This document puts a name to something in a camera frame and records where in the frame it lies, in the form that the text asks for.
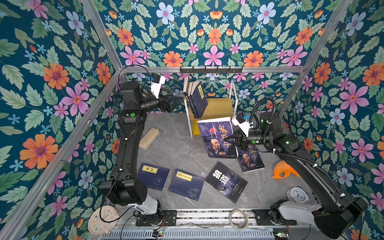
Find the dark portrait book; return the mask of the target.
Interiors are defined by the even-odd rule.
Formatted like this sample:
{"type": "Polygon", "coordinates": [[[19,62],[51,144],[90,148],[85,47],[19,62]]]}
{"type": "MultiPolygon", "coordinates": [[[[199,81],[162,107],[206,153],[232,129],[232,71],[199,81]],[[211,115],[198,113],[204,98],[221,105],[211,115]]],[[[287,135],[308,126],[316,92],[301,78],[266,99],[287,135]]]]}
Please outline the dark portrait book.
{"type": "Polygon", "coordinates": [[[225,140],[234,133],[230,117],[200,120],[197,125],[208,157],[222,159],[238,157],[236,146],[225,140]]]}
{"type": "Polygon", "coordinates": [[[238,163],[242,173],[248,173],[265,168],[265,165],[259,155],[255,145],[248,145],[246,150],[237,147],[238,163]]]}

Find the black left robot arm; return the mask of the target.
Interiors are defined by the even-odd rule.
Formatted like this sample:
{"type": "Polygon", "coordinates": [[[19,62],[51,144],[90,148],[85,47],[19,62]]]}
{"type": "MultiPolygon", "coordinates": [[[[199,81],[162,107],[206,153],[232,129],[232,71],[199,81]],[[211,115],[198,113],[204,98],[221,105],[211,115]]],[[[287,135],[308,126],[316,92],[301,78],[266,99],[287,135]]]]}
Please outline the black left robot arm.
{"type": "Polygon", "coordinates": [[[147,113],[156,109],[172,112],[173,95],[143,95],[138,82],[122,85],[124,108],[118,117],[120,138],[117,160],[108,180],[101,183],[105,197],[114,205],[135,207],[142,214],[160,215],[161,204],[148,194],[147,184],[137,178],[137,160],[147,113]]]}

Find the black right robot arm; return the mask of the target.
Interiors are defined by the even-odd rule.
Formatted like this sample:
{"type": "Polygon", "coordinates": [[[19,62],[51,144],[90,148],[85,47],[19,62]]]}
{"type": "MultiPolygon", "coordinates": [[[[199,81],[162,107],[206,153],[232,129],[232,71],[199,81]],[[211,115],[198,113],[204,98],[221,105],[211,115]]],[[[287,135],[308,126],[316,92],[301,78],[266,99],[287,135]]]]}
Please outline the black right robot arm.
{"type": "Polygon", "coordinates": [[[271,206],[274,224],[293,220],[316,226],[324,235],[337,239],[363,217],[367,203],[354,198],[331,179],[312,159],[304,144],[287,132],[279,115],[265,112],[253,121],[240,113],[231,118],[238,129],[227,139],[245,150],[249,144],[264,145],[269,153],[279,156],[292,167],[312,189],[318,204],[308,205],[279,200],[271,206]]]}

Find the black book on shelf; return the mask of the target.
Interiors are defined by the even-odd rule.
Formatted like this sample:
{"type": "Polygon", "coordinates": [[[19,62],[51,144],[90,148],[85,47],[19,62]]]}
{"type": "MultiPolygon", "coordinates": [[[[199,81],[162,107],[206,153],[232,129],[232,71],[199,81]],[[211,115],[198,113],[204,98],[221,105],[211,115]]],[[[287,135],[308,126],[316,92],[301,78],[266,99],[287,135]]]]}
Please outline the black book on shelf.
{"type": "Polygon", "coordinates": [[[195,113],[195,110],[194,110],[194,107],[192,105],[192,102],[190,100],[190,94],[189,94],[189,79],[185,78],[184,79],[184,88],[183,88],[183,91],[184,91],[184,95],[185,95],[185,98],[186,98],[186,101],[189,105],[189,108],[191,109],[191,112],[193,114],[193,116],[195,117],[196,116],[196,113],[195,113]]]}

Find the beige oblong pad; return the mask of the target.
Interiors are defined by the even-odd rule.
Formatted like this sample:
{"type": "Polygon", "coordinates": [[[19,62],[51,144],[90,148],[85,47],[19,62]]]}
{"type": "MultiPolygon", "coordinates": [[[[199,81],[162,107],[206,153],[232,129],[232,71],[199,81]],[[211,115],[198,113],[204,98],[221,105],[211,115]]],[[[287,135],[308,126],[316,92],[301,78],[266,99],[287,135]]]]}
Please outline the beige oblong pad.
{"type": "Polygon", "coordinates": [[[160,135],[161,132],[159,129],[151,128],[140,140],[139,148],[142,150],[147,150],[160,135]]]}

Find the wooden white bookshelf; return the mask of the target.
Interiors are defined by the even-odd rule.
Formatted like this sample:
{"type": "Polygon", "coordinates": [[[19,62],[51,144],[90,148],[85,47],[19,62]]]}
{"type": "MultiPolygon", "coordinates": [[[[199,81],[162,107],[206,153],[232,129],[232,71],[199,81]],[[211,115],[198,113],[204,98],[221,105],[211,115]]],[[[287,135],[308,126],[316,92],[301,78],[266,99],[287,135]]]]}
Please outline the wooden white bookshelf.
{"type": "Polygon", "coordinates": [[[201,119],[195,119],[189,105],[184,97],[184,104],[188,119],[188,126],[191,138],[193,137],[191,121],[207,120],[222,117],[233,117],[237,112],[238,95],[234,80],[230,81],[230,90],[228,98],[208,98],[208,106],[201,119]]]}

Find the black wolf cover book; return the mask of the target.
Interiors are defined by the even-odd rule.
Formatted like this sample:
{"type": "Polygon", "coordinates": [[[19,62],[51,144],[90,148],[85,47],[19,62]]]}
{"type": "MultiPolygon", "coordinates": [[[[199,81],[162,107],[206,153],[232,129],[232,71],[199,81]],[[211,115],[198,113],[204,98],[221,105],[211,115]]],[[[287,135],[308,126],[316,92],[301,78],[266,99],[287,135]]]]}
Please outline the black wolf cover book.
{"type": "Polygon", "coordinates": [[[221,162],[217,162],[207,175],[205,182],[224,195],[234,204],[237,203],[248,182],[221,162]]]}

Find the orange gourd toy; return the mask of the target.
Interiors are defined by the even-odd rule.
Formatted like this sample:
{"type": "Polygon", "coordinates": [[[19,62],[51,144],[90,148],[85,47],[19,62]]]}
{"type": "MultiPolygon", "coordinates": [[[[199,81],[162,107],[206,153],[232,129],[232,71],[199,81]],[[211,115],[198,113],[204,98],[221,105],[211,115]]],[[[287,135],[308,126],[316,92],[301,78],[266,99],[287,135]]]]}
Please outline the orange gourd toy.
{"type": "Polygon", "coordinates": [[[274,166],[273,170],[274,174],[272,176],[273,179],[282,180],[288,178],[290,175],[294,175],[298,178],[301,176],[298,172],[296,172],[290,165],[288,165],[285,161],[280,161],[274,166]]]}

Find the white alarm clock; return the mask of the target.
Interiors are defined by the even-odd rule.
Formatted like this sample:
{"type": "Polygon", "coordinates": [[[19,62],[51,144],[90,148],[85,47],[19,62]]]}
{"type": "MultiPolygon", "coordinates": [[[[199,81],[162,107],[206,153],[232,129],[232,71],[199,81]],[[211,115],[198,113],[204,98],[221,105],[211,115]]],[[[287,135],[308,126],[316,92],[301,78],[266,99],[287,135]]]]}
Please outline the white alarm clock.
{"type": "Polygon", "coordinates": [[[290,202],[304,204],[310,200],[308,192],[302,187],[292,187],[287,191],[287,199],[290,202]]]}

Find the cream round clock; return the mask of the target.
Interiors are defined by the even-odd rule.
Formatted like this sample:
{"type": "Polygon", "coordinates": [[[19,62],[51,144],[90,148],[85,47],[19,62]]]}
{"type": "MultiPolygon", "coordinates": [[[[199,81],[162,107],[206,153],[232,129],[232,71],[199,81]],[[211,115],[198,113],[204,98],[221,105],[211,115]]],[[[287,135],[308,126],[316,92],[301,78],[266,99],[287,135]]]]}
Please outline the cream round clock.
{"type": "Polygon", "coordinates": [[[88,230],[92,235],[110,233],[117,224],[118,211],[112,206],[98,208],[90,217],[88,230]]]}

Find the black hook rail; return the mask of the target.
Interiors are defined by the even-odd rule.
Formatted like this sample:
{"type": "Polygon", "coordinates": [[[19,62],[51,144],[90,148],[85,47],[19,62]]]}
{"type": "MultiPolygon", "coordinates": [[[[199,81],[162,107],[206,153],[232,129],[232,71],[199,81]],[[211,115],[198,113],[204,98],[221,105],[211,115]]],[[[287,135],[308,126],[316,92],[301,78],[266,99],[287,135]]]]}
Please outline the black hook rail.
{"type": "Polygon", "coordinates": [[[243,72],[243,67],[180,67],[179,71],[185,74],[238,74],[243,72]]]}

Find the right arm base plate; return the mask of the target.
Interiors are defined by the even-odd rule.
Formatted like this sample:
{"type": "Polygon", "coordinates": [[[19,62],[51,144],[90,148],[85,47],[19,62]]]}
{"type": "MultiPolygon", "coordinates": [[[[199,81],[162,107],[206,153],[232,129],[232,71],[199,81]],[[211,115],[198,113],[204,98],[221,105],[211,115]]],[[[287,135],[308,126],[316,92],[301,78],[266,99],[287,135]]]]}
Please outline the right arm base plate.
{"type": "Polygon", "coordinates": [[[275,213],[271,213],[270,209],[254,209],[255,220],[258,226],[297,226],[298,223],[294,220],[285,220],[275,213]]]}

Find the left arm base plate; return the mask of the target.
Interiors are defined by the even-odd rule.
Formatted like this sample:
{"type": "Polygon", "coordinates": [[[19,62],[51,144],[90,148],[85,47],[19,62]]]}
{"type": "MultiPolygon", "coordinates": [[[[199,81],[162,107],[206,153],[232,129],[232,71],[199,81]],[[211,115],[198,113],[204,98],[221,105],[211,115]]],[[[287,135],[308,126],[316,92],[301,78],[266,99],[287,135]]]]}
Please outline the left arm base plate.
{"type": "Polygon", "coordinates": [[[136,220],[136,227],[160,227],[176,225],[178,212],[176,210],[162,210],[157,215],[140,215],[136,220]]]}

